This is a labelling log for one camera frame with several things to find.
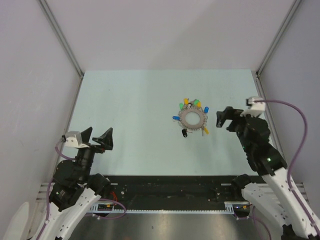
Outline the metal keyring with coloured tags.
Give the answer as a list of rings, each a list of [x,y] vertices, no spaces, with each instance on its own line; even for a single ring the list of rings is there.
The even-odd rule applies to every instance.
[[[207,128],[208,112],[209,107],[202,107],[199,99],[184,98],[183,102],[179,104],[178,114],[174,115],[172,120],[181,127],[184,138],[195,131],[201,131],[202,136],[204,136],[209,134]]]

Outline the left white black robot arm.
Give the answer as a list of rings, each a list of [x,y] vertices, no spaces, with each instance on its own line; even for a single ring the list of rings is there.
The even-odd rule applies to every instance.
[[[46,212],[32,239],[68,240],[90,207],[110,196],[111,182],[90,172],[95,154],[113,150],[113,128],[94,138],[92,131],[69,131],[58,140],[55,150],[63,160],[49,181]]]

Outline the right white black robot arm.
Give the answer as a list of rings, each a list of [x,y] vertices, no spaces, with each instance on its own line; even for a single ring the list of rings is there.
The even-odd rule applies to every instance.
[[[320,219],[299,191],[288,165],[269,141],[270,130],[258,109],[235,109],[228,106],[216,113],[216,127],[230,120],[227,131],[236,133],[251,169],[256,172],[276,196],[270,198],[246,174],[233,180],[231,196],[253,204],[269,221],[282,228],[283,240],[318,240]]]

